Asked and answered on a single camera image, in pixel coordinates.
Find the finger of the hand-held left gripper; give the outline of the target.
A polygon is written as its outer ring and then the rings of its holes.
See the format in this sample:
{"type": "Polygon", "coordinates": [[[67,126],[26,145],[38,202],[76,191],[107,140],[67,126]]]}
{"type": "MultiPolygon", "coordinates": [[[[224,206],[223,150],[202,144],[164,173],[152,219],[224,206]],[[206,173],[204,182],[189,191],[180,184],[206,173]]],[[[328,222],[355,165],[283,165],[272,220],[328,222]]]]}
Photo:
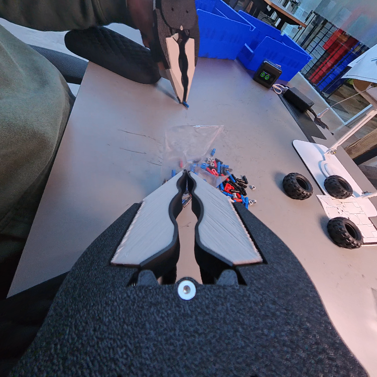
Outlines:
{"type": "Polygon", "coordinates": [[[179,33],[166,38],[168,61],[170,68],[166,69],[167,77],[169,78],[174,92],[180,103],[184,101],[184,84],[182,80],[182,72],[179,66],[179,33]]]}
{"type": "Polygon", "coordinates": [[[182,85],[183,99],[186,101],[190,92],[195,72],[195,40],[186,32],[182,33],[182,85]]]}

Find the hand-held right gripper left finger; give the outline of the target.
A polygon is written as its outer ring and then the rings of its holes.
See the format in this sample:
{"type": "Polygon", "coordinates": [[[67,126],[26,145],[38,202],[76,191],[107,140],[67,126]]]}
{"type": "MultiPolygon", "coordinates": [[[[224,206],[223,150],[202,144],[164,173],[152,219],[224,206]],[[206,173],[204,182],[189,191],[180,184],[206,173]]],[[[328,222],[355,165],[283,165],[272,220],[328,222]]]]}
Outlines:
{"type": "Polygon", "coordinates": [[[181,171],[144,198],[111,260],[112,265],[170,269],[179,257],[176,219],[182,211],[187,172],[181,171]]]}

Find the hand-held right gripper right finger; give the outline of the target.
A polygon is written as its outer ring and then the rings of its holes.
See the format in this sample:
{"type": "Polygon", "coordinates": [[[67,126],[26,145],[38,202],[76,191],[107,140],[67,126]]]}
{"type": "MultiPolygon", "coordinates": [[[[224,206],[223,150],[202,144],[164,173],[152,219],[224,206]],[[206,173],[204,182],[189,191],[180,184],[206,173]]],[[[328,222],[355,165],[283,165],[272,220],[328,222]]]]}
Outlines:
{"type": "Polygon", "coordinates": [[[227,196],[192,172],[189,191],[197,217],[195,258],[199,266],[245,266],[263,261],[227,196]]]}

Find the large pile of toy pins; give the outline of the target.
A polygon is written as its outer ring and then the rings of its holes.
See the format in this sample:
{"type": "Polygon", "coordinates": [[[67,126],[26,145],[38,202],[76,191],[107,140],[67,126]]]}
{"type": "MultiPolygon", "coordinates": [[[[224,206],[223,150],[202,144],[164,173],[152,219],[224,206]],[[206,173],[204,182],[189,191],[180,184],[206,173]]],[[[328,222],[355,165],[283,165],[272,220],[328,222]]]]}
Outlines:
{"type": "Polygon", "coordinates": [[[245,175],[236,177],[229,164],[216,157],[215,152],[216,149],[213,148],[203,158],[193,160],[190,163],[191,172],[235,203],[242,203],[246,208],[256,204],[257,200],[248,197],[247,193],[247,188],[254,190],[255,186],[249,185],[245,175]]]}

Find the small cluster of toy pins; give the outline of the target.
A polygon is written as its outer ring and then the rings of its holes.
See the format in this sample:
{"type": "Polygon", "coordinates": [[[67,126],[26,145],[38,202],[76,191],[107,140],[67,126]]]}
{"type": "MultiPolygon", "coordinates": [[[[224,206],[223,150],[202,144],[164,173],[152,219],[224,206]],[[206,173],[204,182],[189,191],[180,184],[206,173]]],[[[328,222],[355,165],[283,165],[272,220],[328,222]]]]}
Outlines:
{"type": "MultiPolygon", "coordinates": [[[[175,177],[179,172],[181,172],[184,167],[188,165],[188,171],[197,173],[197,168],[199,167],[199,160],[186,161],[182,157],[177,160],[177,164],[171,169],[171,177],[175,177]]],[[[192,200],[191,193],[188,187],[188,181],[186,181],[186,189],[182,194],[182,207],[185,208],[190,204],[192,200]]]]}

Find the black toy tyre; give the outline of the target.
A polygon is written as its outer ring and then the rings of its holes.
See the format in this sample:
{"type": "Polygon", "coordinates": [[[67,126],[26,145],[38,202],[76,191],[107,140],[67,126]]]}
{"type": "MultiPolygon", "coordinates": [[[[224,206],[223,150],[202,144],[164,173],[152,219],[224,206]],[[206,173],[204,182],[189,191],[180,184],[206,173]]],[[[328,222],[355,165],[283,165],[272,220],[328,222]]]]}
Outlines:
{"type": "Polygon", "coordinates": [[[305,176],[299,173],[286,175],[282,186],[287,196],[295,200],[305,200],[313,194],[313,186],[305,176]]]}
{"type": "Polygon", "coordinates": [[[363,244],[359,228],[350,219],[336,217],[327,223],[327,231],[333,242],[342,248],[357,249],[363,244]]]}
{"type": "Polygon", "coordinates": [[[338,175],[331,175],[324,181],[327,193],[336,199],[347,199],[353,195],[353,188],[344,178],[338,175]]]}

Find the clear plastic bag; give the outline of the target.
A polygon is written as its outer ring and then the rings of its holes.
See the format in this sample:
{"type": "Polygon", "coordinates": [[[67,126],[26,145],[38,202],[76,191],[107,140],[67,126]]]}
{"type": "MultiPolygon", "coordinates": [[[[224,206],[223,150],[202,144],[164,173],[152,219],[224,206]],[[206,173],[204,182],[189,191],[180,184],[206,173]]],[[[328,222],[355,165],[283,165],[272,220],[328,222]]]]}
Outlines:
{"type": "MultiPolygon", "coordinates": [[[[188,162],[209,154],[223,128],[223,125],[183,125],[168,129],[165,133],[161,178],[171,178],[171,169],[179,158],[188,162]]],[[[183,170],[190,172],[188,165],[183,170]]]]}

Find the grey desk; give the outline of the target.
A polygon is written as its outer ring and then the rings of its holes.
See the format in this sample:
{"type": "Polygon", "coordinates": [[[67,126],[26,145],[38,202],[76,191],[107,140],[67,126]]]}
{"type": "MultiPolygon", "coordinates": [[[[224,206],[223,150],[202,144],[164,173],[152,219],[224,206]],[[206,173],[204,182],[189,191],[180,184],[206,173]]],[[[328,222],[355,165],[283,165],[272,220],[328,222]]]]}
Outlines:
{"type": "Polygon", "coordinates": [[[376,376],[376,246],[328,236],[305,141],[280,98],[240,63],[198,59],[189,108],[89,63],[9,290],[64,277],[13,376],[376,376]],[[170,269],[112,265],[161,178],[165,133],[223,125],[215,156],[257,203],[235,210],[261,263],[199,266],[192,201],[170,269]],[[289,173],[313,194],[287,196],[289,173]]]}

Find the white desk lamp stand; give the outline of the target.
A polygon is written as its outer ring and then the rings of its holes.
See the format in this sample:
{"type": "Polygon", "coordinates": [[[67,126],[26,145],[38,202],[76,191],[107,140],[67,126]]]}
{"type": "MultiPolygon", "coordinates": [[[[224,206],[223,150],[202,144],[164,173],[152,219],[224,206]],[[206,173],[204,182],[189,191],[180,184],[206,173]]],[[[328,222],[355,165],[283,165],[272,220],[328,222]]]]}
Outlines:
{"type": "Polygon", "coordinates": [[[376,192],[363,193],[362,189],[355,183],[336,156],[337,148],[376,115],[376,87],[372,86],[373,83],[377,82],[376,52],[377,46],[374,45],[360,57],[348,64],[351,68],[342,76],[342,78],[356,80],[356,82],[354,82],[355,84],[363,84],[363,88],[358,90],[357,93],[364,94],[364,97],[371,104],[367,108],[369,111],[366,112],[365,116],[331,147],[300,140],[293,141],[293,147],[324,194],[327,194],[324,186],[325,179],[330,175],[336,174],[343,177],[351,185],[351,196],[356,198],[371,198],[377,195],[376,192]]]}

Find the black desk mat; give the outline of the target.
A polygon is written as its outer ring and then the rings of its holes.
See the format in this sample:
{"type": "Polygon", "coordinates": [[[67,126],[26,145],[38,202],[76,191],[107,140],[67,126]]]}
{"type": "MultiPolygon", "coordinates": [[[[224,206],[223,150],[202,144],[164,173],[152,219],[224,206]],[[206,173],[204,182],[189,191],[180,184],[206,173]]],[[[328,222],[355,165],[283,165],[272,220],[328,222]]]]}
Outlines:
{"type": "Polygon", "coordinates": [[[314,123],[307,113],[300,112],[295,106],[291,105],[282,94],[278,95],[280,100],[283,102],[299,128],[304,133],[305,137],[309,142],[315,143],[313,138],[326,140],[326,137],[323,135],[319,127],[314,123]]]}

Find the person's left hand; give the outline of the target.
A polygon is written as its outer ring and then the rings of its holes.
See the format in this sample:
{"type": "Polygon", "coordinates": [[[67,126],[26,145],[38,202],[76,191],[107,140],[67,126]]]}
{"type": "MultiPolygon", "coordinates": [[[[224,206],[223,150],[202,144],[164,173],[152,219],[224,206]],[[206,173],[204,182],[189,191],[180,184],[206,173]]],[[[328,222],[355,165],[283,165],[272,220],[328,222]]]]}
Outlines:
{"type": "Polygon", "coordinates": [[[143,44],[149,48],[153,35],[153,0],[128,0],[127,8],[134,26],[140,31],[143,44]]]}

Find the blue storage bin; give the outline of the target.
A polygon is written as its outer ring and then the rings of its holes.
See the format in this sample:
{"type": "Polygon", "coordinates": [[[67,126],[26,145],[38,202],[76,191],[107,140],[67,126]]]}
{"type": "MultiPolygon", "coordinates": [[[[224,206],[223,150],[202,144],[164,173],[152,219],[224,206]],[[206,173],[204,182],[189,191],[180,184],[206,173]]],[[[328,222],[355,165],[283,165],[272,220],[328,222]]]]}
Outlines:
{"type": "Polygon", "coordinates": [[[196,0],[199,57],[235,60],[255,35],[255,26],[220,0],[196,0]]]}
{"type": "Polygon", "coordinates": [[[289,36],[257,18],[239,11],[255,29],[251,41],[246,43],[238,54],[238,59],[245,68],[256,71],[264,60],[280,65],[280,79],[290,81],[312,57],[289,36]]]}

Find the black charger with green display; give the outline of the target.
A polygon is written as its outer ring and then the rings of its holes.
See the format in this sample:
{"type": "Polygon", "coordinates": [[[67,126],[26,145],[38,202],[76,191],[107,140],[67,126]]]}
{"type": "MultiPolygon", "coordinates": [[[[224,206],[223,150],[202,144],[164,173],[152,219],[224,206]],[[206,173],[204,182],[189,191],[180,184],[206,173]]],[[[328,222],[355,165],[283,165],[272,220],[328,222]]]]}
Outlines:
{"type": "Polygon", "coordinates": [[[265,59],[254,73],[253,80],[270,89],[281,74],[280,65],[265,59]]]}

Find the black power adapter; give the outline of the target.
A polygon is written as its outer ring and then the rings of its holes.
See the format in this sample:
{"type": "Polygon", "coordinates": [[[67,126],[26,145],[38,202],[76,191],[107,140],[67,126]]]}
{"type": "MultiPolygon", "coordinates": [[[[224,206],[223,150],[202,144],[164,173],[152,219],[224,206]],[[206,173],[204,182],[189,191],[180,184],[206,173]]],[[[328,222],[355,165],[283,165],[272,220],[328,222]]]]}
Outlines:
{"type": "Polygon", "coordinates": [[[314,102],[300,92],[296,87],[287,88],[283,94],[283,97],[302,113],[310,110],[314,105],[314,102]]]}

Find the white sticker sheet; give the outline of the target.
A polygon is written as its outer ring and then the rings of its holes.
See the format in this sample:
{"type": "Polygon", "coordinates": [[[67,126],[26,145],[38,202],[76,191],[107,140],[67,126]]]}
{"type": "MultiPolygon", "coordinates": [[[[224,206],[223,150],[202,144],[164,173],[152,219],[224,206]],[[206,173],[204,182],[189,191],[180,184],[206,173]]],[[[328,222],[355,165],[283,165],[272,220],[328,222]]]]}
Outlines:
{"type": "Polygon", "coordinates": [[[361,231],[363,244],[376,245],[377,230],[370,220],[377,212],[369,199],[350,197],[344,200],[328,195],[317,195],[329,219],[343,217],[351,220],[361,231]]]}

